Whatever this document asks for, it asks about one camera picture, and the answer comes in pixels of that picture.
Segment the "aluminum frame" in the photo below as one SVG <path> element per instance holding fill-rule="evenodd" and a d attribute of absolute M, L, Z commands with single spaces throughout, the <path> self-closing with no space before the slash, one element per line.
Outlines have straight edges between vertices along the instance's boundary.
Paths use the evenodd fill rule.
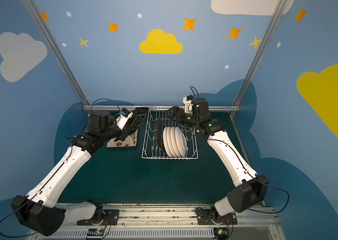
<path fill-rule="evenodd" d="M 103 209 L 120 210 L 118 223 L 112 225 L 111 231 L 130 232 L 130 230 L 139 231 L 146 228 L 153 231 L 163 228 L 166 230 L 204 230 L 206 228 L 227 227 L 227 225 L 198 225 L 197 215 L 194 211 L 197 207 L 210 209 L 210 204 L 106 204 Z M 253 206 L 252 209 L 274 212 L 272 207 L 261 207 L 259 205 Z M 236 217 L 238 224 L 234 225 L 234 228 L 268 227 L 273 239 L 285 240 L 276 214 L 245 210 L 236 213 Z M 61 226 L 59 231 L 85 231 L 89 228 L 95 228 L 95 226 L 77 226 L 72 223 Z M 140 238 L 140 236 L 128 236 L 128 238 Z M 27 240 L 39 239 L 51 238 L 44 237 L 39 233 L 27 238 Z"/>
<path fill-rule="evenodd" d="M 241 87 L 238 90 L 238 93 L 236 95 L 236 98 L 234 99 L 233 106 L 239 106 L 241 103 L 241 100 L 243 98 L 243 95 L 245 94 L 246 90 L 249 87 L 249 84 L 254 76 L 254 73 L 256 72 L 259 63 L 262 60 L 262 57 L 267 49 L 267 46 L 269 45 L 269 42 L 271 38 L 273 37 L 274 32 L 276 31 L 276 28 L 281 20 L 282 12 L 285 7 L 287 0 L 279 0 L 278 4 L 274 10 L 274 13 L 269 21 L 269 24 L 267 25 L 267 28 L 265 30 L 265 33 L 262 37 L 262 41 L 260 42 L 260 45 L 256 51 L 256 54 L 254 55 L 254 58 L 250 64 L 249 70 L 246 73 L 246 76 L 241 84 Z M 230 117 L 232 118 L 235 112 L 230 113 Z"/>
<path fill-rule="evenodd" d="M 128 108 L 134 109 L 137 107 L 146 107 L 149 108 L 150 111 L 160 110 L 162 108 L 170 109 L 174 106 L 159 106 L 159 105 L 118 105 L 120 109 Z M 91 105 L 84 105 L 82 109 L 89 112 Z M 107 110 L 107 111 L 118 111 L 117 106 L 115 105 L 93 105 L 92 110 Z M 231 112 L 231 111 L 239 111 L 239 106 L 209 106 L 210 112 Z"/>
<path fill-rule="evenodd" d="M 34 0 L 22 0 L 22 3 L 25 5 L 30 16 L 32 17 L 33 21 L 36 23 L 36 26 L 38 27 L 45 41 L 49 45 L 52 53 L 56 57 L 57 62 L 61 66 L 62 70 L 64 71 L 66 77 L 68 78 L 78 98 L 80 99 L 82 104 L 84 105 L 89 104 L 88 99 L 86 98 L 84 92 L 82 91 L 80 84 L 78 83 L 76 77 L 74 76 L 72 70 L 70 69 L 64 55 L 62 55 L 62 52 L 60 48 L 58 47 L 56 40 L 51 34 L 51 31 L 49 30 L 44 19 L 40 15 L 40 10 L 38 9 L 36 3 L 34 2 Z"/>

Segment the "mounting plate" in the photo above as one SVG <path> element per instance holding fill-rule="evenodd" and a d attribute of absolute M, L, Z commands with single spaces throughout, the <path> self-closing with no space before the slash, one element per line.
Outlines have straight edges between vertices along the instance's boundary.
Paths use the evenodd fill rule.
<path fill-rule="evenodd" d="M 117 209 L 103 209 L 104 217 L 99 222 L 96 223 L 94 219 L 80 220 L 77 221 L 77 226 L 105 226 L 106 225 L 106 217 L 108 217 L 110 225 L 117 225 L 118 215 L 120 210 Z"/>
<path fill-rule="evenodd" d="M 210 211 L 210 209 L 202 208 L 197 208 L 195 210 L 195 213 L 197 214 L 198 225 L 237 225 L 237 217 L 234 213 L 227 214 L 223 223 L 216 223 L 212 220 Z"/>

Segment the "dark blue cloud shape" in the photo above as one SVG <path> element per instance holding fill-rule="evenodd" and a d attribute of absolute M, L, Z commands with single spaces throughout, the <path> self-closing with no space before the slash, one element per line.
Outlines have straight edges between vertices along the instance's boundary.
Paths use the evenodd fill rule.
<path fill-rule="evenodd" d="M 290 193 L 290 202 L 277 214 L 288 240 L 338 239 L 338 214 L 321 190 L 294 165 L 278 159 L 261 159 L 258 144 L 249 132 L 257 109 L 257 97 L 250 83 L 234 115 L 234 122 L 245 146 L 250 163 L 258 174 L 265 174 L 269 184 Z M 284 192 L 268 188 L 265 202 L 280 210 L 287 199 Z"/>
<path fill-rule="evenodd" d="M 229 83 L 223 87 L 217 94 L 213 93 L 200 93 L 200 98 L 206 98 L 209 106 L 231 106 L 233 105 L 234 98 L 242 84 L 243 79 Z"/>

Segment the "black cable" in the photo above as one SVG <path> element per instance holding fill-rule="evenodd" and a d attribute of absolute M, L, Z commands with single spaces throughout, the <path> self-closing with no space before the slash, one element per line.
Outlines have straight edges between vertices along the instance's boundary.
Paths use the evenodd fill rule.
<path fill-rule="evenodd" d="M 66 137 L 66 139 L 70 142 L 70 154 L 69 156 L 66 158 L 66 160 L 69 159 L 69 157 L 72 155 L 72 152 L 73 152 L 73 146 L 72 146 L 72 142 L 69 140 L 68 137 Z M 41 191 L 45 185 L 53 178 L 53 176 L 56 174 L 56 172 L 62 167 L 62 165 L 64 165 L 64 163 L 61 164 L 61 166 L 54 172 L 54 174 L 49 178 L 49 180 L 47 180 L 47 182 L 39 189 L 39 191 Z M 3 220 L 5 220 L 6 218 L 10 217 L 12 214 L 14 214 L 16 211 L 18 211 L 20 208 L 22 208 L 23 206 L 25 206 L 26 204 L 28 204 L 28 202 L 30 202 L 32 199 L 34 199 L 35 197 L 37 196 L 37 194 L 35 194 L 31 199 L 29 199 L 26 203 L 24 203 L 23 205 L 21 205 L 18 209 L 14 210 L 11 214 L 7 215 L 6 217 L 4 217 L 1 221 L 0 221 L 0 224 L 2 223 Z M 0 231 L 0 235 L 3 236 L 3 237 L 6 237 L 6 238 L 19 238 L 19 237 L 27 237 L 27 236 L 32 236 L 34 234 L 36 234 L 37 232 L 35 233 L 32 233 L 32 234 L 28 234 L 28 235 L 22 235 L 22 236 L 8 236 L 8 235 L 5 235 L 3 234 L 1 231 Z"/>
<path fill-rule="evenodd" d="M 112 228 L 112 225 L 109 223 L 109 220 L 108 219 L 106 219 L 106 220 L 108 221 L 108 224 L 109 224 L 109 231 L 101 239 L 103 239 L 104 237 L 106 237 L 110 233 L 110 229 Z"/>
<path fill-rule="evenodd" d="M 80 132 L 80 133 L 82 133 L 82 132 L 85 130 L 85 128 L 86 128 L 88 125 L 89 125 L 89 123 L 88 123 L 88 124 L 86 124 L 86 126 L 85 126 L 84 128 L 82 128 L 82 130 L 81 130 L 81 132 Z"/>
<path fill-rule="evenodd" d="M 198 91 L 197 91 L 197 89 L 195 88 L 195 87 L 192 87 L 192 86 L 190 86 L 190 89 L 191 88 L 194 88 L 194 90 L 196 91 L 196 93 L 197 93 L 197 97 L 199 98 L 200 97 L 200 95 L 198 94 Z"/>
<path fill-rule="evenodd" d="M 14 210 L 11 214 L 7 215 L 6 217 L 4 217 L 1 221 L 0 221 L 0 224 L 2 223 L 3 220 L 5 220 L 6 218 L 10 217 L 12 214 L 14 214 L 16 211 L 18 211 L 20 208 L 22 208 L 23 206 L 25 206 L 26 204 L 28 204 L 28 202 L 30 202 L 34 197 L 36 197 L 36 195 L 34 195 L 31 199 L 29 199 L 26 203 L 24 203 L 23 205 L 21 205 L 18 209 Z M 19 237 L 27 237 L 27 236 L 32 236 L 32 235 L 35 235 L 37 232 L 35 233 L 32 233 L 32 234 L 28 234 L 28 235 L 21 235 L 21 236 L 8 236 L 8 235 L 5 235 L 3 234 L 1 231 L 0 231 L 0 235 L 3 236 L 3 237 L 6 237 L 6 238 L 19 238 Z"/>
<path fill-rule="evenodd" d="M 232 224 L 231 225 L 231 232 L 229 232 L 229 229 L 228 229 L 228 238 L 227 239 L 229 239 L 231 237 L 231 235 L 233 234 L 233 228 L 234 228 L 234 226 Z"/>
<path fill-rule="evenodd" d="M 286 208 L 287 204 L 289 203 L 290 194 L 289 194 L 286 190 L 279 189 L 279 188 L 276 188 L 276 187 L 272 187 L 271 185 L 267 185 L 267 184 L 265 184 L 265 183 L 263 183 L 263 182 L 261 182 L 261 181 L 258 181 L 258 180 L 255 179 L 255 178 L 253 178 L 253 179 L 256 180 L 257 182 L 259 182 L 260 184 L 263 184 L 263 185 L 266 185 L 266 186 L 271 187 L 271 188 L 273 188 L 273 189 L 277 189 L 277 190 L 280 190 L 280 191 L 285 192 L 285 193 L 287 194 L 287 201 L 286 201 L 286 203 L 285 203 L 285 206 L 284 206 L 280 211 L 277 211 L 277 212 L 262 212 L 262 211 L 258 211 L 258 210 L 254 210 L 254 209 L 249 209 L 249 210 L 252 210 L 252 211 L 255 211 L 255 212 L 262 212 L 263 214 L 277 214 L 277 213 L 279 213 L 279 212 L 282 212 L 282 211 Z"/>
<path fill-rule="evenodd" d="M 197 103 L 197 106 L 198 106 L 198 101 L 197 101 L 197 98 L 195 97 L 195 94 L 194 94 L 194 91 L 193 91 L 192 88 L 195 89 L 195 87 L 190 86 L 190 89 L 193 92 L 193 96 L 195 98 L 195 102 Z M 193 115 L 194 115 L 194 117 L 193 117 L 193 125 L 195 125 L 195 116 L 196 116 L 196 113 L 197 113 L 196 111 L 193 113 Z"/>
<path fill-rule="evenodd" d="M 264 214 L 277 214 L 277 213 L 279 213 L 279 212 L 282 212 L 282 211 L 286 208 L 287 204 L 289 203 L 289 199 L 290 199 L 290 194 L 289 194 L 286 190 L 279 189 L 279 188 L 276 188 L 276 187 L 272 187 L 271 185 L 267 185 L 267 184 L 265 184 L 265 183 L 263 183 L 263 182 L 261 182 L 261 181 L 255 179 L 255 178 L 254 178 L 252 175 L 250 175 L 250 173 L 247 171 L 247 169 L 246 169 L 245 166 L 243 165 L 242 161 L 239 159 L 238 154 L 236 153 L 236 151 L 234 151 L 234 149 L 233 149 L 231 146 L 229 146 L 229 144 L 227 144 L 226 142 L 221 141 L 221 140 L 217 140 L 217 139 L 210 139 L 210 138 L 208 138 L 208 140 L 213 140 L 213 141 L 223 142 L 223 143 L 226 144 L 226 146 L 230 147 L 230 149 L 234 152 L 234 154 L 236 154 L 236 156 L 237 156 L 239 162 L 241 163 L 243 169 L 245 169 L 245 171 L 247 172 L 247 174 L 248 174 L 249 176 L 251 176 L 254 180 L 256 180 L 257 182 L 259 182 L 260 184 L 263 184 L 263 185 L 266 185 L 266 186 L 271 187 L 271 188 L 273 188 L 273 189 L 277 189 L 277 190 L 280 190 L 280 191 L 283 191 L 283 192 L 287 193 L 287 201 L 286 201 L 286 204 L 285 204 L 285 206 L 284 206 L 280 211 L 277 211 L 277 212 L 262 212 L 262 211 L 258 211 L 258 210 L 254 210 L 254 209 L 249 209 L 249 210 L 252 210 L 252 211 L 255 211 L 255 212 L 261 212 L 261 213 L 264 213 Z"/>
<path fill-rule="evenodd" d="M 100 98 L 100 99 L 95 100 L 95 101 L 92 103 L 92 105 L 90 106 L 90 113 L 92 113 L 92 107 L 93 107 L 93 104 L 96 103 L 96 102 L 98 102 L 99 100 L 109 100 L 109 101 L 113 102 L 113 103 L 117 106 L 118 111 L 119 111 L 119 113 L 120 113 L 120 115 L 121 115 L 121 110 L 120 110 L 120 107 L 118 106 L 118 104 L 117 104 L 116 102 L 114 102 L 113 100 L 110 100 L 109 98 Z"/>

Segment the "yellow star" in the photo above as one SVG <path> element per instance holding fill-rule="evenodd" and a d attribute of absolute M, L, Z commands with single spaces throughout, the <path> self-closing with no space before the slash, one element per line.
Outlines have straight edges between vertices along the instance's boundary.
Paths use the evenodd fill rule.
<path fill-rule="evenodd" d="M 230 33 L 230 35 L 228 36 L 228 39 L 229 38 L 235 38 L 235 39 L 237 39 L 237 37 L 238 37 L 238 34 L 239 34 L 239 32 L 242 30 L 242 28 L 241 29 L 235 29 L 235 28 L 231 28 L 231 33 Z"/>
<path fill-rule="evenodd" d="M 305 12 L 304 10 L 301 10 L 299 11 L 298 15 L 294 18 L 294 20 L 298 20 L 298 23 L 301 22 L 302 18 L 305 16 L 307 12 Z"/>
<path fill-rule="evenodd" d="M 257 48 L 258 43 L 259 43 L 260 41 L 262 41 L 262 39 L 258 40 L 258 39 L 257 39 L 257 36 L 255 36 L 255 37 L 254 37 L 254 42 L 252 42 L 251 44 L 249 44 L 249 46 L 250 46 L 250 45 L 254 45 L 254 46 L 256 46 L 256 48 Z"/>
<path fill-rule="evenodd" d="M 84 40 L 82 40 L 81 38 L 80 38 L 80 40 L 81 40 L 80 45 L 85 45 L 85 46 L 88 48 L 88 46 L 86 45 L 86 42 L 89 41 L 89 40 L 84 41 Z"/>
<path fill-rule="evenodd" d="M 41 16 L 45 21 L 49 21 L 49 19 L 47 18 L 47 12 L 41 13 Z"/>
<path fill-rule="evenodd" d="M 115 31 L 115 32 L 118 33 L 118 30 L 117 30 L 117 25 L 118 25 L 118 23 L 115 23 L 115 24 L 112 24 L 112 23 L 110 23 L 110 22 L 108 22 L 108 23 L 109 23 L 109 26 L 110 26 L 109 32 Z"/>
<path fill-rule="evenodd" d="M 189 19 L 185 18 L 185 26 L 183 27 L 182 30 L 190 29 L 191 31 L 193 31 L 193 25 L 194 25 L 196 20 L 197 19 L 189 20 Z"/>

